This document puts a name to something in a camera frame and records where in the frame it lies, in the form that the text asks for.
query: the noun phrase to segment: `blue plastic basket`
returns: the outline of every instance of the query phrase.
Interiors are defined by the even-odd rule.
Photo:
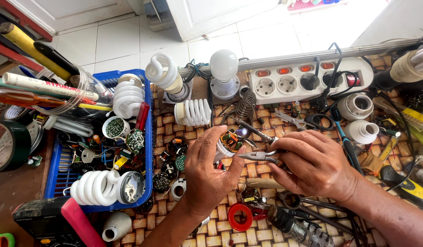
[[[94,74],[93,76],[103,83],[108,89],[114,91],[117,86],[118,79],[123,74],[134,74],[144,81],[144,100],[150,105],[149,114],[146,121],[145,131],[145,153],[146,153],[146,182],[145,190],[143,195],[133,204],[121,204],[116,202],[110,206],[81,206],[85,213],[110,211],[130,207],[138,207],[145,203],[152,193],[152,174],[154,174],[154,125],[153,125],[153,109],[154,101],[152,97],[152,91],[150,90],[150,81],[144,76],[144,70],[126,70],[126,71],[109,71],[104,73]],[[72,150],[63,148],[61,144],[56,140],[54,144],[52,159],[50,163],[50,172],[47,179],[47,185],[45,188],[44,198],[61,197],[63,190],[72,185],[77,180],[78,173],[71,171],[68,166],[72,161],[73,155]]]

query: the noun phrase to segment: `purple capacitor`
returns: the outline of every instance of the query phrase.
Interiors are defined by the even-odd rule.
[[[247,129],[238,129],[236,130],[236,135],[244,136],[248,133]]]

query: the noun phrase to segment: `power strip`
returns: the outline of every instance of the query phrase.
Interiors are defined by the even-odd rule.
[[[304,88],[301,79],[310,78],[315,74],[316,62],[252,70],[250,88],[256,94],[258,105],[312,99],[319,96],[327,87],[329,80],[324,82],[323,76],[333,73],[337,61],[337,59],[320,61],[318,79],[314,83],[313,90]],[[334,66],[326,70],[323,68],[324,64],[333,64]],[[371,66],[361,58],[343,58],[338,71],[357,73],[360,86],[353,87],[349,92],[362,90],[373,81],[374,75]],[[344,91],[348,87],[346,74],[342,74],[338,78],[336,87],[330,88],[330,94]]]

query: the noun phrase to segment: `white marker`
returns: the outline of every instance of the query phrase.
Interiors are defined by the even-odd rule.
[[[80,90],[74,87],[68,87],[61,84],[49,82],[49,81],[42,81],[39,79],[34,79],[26,76],[20,76],[17,74],[12,73],[4,73],[3,74],[3,83],[7,85],[17,86],[17,87],[25,87],[29,89],[36,89],[43,92],[67,95],[67,96],[78,96],[80,94]],[[99,95],[93,92],[85,92],[85,98],[97,101],[99,99]]]

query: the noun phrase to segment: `door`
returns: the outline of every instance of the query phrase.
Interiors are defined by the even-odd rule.
[[[423,0],[391,0],[351,45],[378,44],[423,36]]]
[[[126,0],[7,1],[53,33],[132,12]]]
[[[187,41],[273,9],[279,1],[167,0],[167,3],[182,41]]]

